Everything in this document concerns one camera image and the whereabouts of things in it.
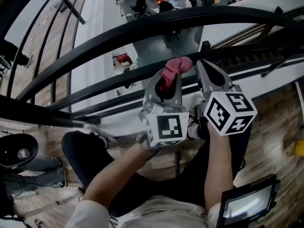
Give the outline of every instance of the black railing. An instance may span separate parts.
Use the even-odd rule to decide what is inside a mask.
[[[140,99],[144,95],[144,90],[140,90],[128,95],[119,96],[117,98],[99,104],[95,104],[93,106],[84,108],[73,113],[71,113],[71,111],[69,111],[69,113],[60,111],[63,108],[70,108],[72,104],[86,100],[93,96],[117,89],[118,87],[124,86],[129,83],[134,83],[136,81],[152,77],[157,71],[164,67],[165,62],[167,60],[157,62],[145,67],[141,67],[121,75],[114,76],[112,78],[106,79],[104,81],[101,81],[99,83],[96,83],[85,89],[71,94],[71,71],[76,67],[111,50],[136,42],[141,39],[146,39],[152,36],[162,34],[170,30],[171,28],[186,29],[190,27],[221,23],[257,23],[269,24],[271,26],[282,26],[292,31],[299,31],[299,37],[303,37],[304,35],[304,25],[291,18],[285,17],[284,15],[252,8],[214,6],[208,9],[182,9],[149,16],[116,27],[74,48],[75,35],[78,26],[78,23],[76,23],[72,50],[61,56],[60,53],[62,42],[71,14],[73,13],[74,15],[76,15],[78,22],[84,22],[79,12],[76,11],[74,8],[76,1],[77,0],[75,0],[74,3],[71,4],[70,1],[62,0],[60,3],[60,5],[65,3],[70,8],[70,13],[63,26],[63,31],[61,33],[55,62],[46,69],[44,69],[41,73],[39,73],[39,65],[41,63],[41,57],[45,47],[45,43],[49,34],[49,30],[52,27],[52,22],[54,22],[53,20],[55,20],[56,15],[58,14],[58,10],[56,11],[52,19],[52,22],[47,30],[46,36],[40,48],[38,61],[36,63],[36,70],[34,74],[35,77],[21,91],[21,93],[16,97],[16,99],[10,98],[13,86],[13,79],[17,67],[16,63],[13,63],[14,71],[12,70],[13,74],[11,74],[11,78],[9,80],[9,87],[7,93],[8,97],[0,96],[0,100],[2,103],[0,106],[0,117],[34,124],[80,127],[84,123],[96,124],[100,122],[100,118],[141,107],[142,101]],[[22,46],[19,48],[19,53],[22,51],[30,31],[33,28],[34,23],[38,19],[38,16],[42,12],[44,7],[40,9],[38,15],[35,17],[33,23],[27,30],[25,37],[21,43]],[[298,42],[295,42],[293,47],[300,48],[300,44]],[[196,61],[199,59],[207,59],[216,63],[219,60],[232,56],[250,53],[263,53],[268,50],[275,50],[281,53],[290,50],[290,48],[291,47],[289,44],[280,45],[279,43],[258,43],[217,49],[205,48],[201,52],[193,53],[186,56],[190,57],[194,63],[196,63]],[[240,74],[231,77],[232,80],[237,80],[256,74],[270,72],[271,70],[273,70],[270,65],[278,64],[280,65],[280,67],[285,67],[287,65],[290,65],[290,63],[288,62],[289,59],[303,57],[303,54],[298,54],[292,55],[291,57],[286,59],[285,57],[280,55],[280,53],[277,57],[271,59],[260,60],[257,62],[248,62],[239,66],[224,67],[223,69],[230,74],[235,72],[241,72]],[[56,80],[64,76],[65,74],[68,74],[67,96],[63,99],[56,101]],[[192,92],[199,91],[199,88],[196,83],[197,81],[195,76],[183,78],[183,86],[190,86],[193,84],[190,87],[184,88],[182,91],[183,94],[190,94]],[[49,84],[52,84],[51,105],[49,105],[48,107],[41,107],[34,104],[26,103],[26,101],[28,101],[29,99],[34,99],[35,95]],[[129,104],[115,109],[110,109],[112,107],[117,107],[125,103]],[[22,109],[23,114],[18,113],[14,115],[12,111],[16,111],[17,109]]]

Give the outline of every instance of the wooden floor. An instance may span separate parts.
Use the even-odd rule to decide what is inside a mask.
[[[83,1],[79,0],[76,3],[77,9],[81,7]],[[24,50],[24,54],[31,53],[33,55],[31,65],[27,69],[18,67],[12,92],[13,97],[16,97],[32,79],[40,44],[54,12],[55,9],[46,11],[35,25],[31,34],[33,41],[29,40]],[[55,21],[43,54],[40,72],[54,61],[60,33],[67,15],[68,10],[60,13]],[[61,55],[70,50],[75,22],[76,19],[72,15]],[[6,94],[7,80],[6,76],[1,84],[0,94],[2,95]],[[41,91],[36,96],[36,104],[48,105],[49,91],[49,86]],[[57,98],[62,98],[65,95],[66,77],[64,76],[57,82]],[[270,173],[276,173],[278,179],[281,180],[281,189],[276,198],[277,206],[266,217],[260,219],[259,224],[265,224],[268,228],[289,227],[304,210],[304,160],[303,157],[295,155],[295,143],[302,122],[300,103],[296,91],[291,85],[263,95],[255,99],[254,103],[258,115],[254,120],[245,156],[247,165],[238,174],[234,185],[242,186]],[[29,128],[25,132],[38,140],[39,154],[58,157],[62,161],[67,170],[69,185],[81,185],[61,150],[61,139],[65,133],[71,130],[42,126]],[[111,150],[110,154],[116,158],[126,150],[130,142],[130,139],[119,139],[120,147]],[[182,152],[182,170],[191,161],[202,143],[203,141],[183,142],[179,146]],[[173,149],[164,151],[142,167],[139,173],[158,181],[174,177],[174,152]],[[35,227],[34,219],[39,219],[47,227],[63,228],[78,204],[80,194],[76,190],[77,187],[68,187],[67,189],[42,188],[38,191],[38,196],[19,201],[16,203],[16,207],[19,212],[26,213],[55,201],[61,201],[62,205],[28,218],[26,223]]]

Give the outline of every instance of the office chair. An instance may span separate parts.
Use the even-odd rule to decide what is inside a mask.
[[[137,12],[136,14],[134,14],[134,17],[138,15],[137,18],[139,18],[141,15],[147,16],[146,14],[149,14],[149,12],[146,11],[147,10],[146,0],[136,0],[136,5],[134,7],[133,6],[130,7],[134,12]]]

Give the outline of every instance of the gray floor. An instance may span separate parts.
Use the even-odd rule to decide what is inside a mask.
[[[221,0],[219,5],[227,5],[229,0]],[[125,14],[134,12],[130,6],[135,6],[136,0],[124,0],[121,6]],[[151,63],[183,56],[189,53],[197,52],[199,49],[202,27],[183,29],[179,35],[180,40],[175,37],[167,38],[164,35],[158,35],[134,43],[138,53],[138,66],[146,66]]]

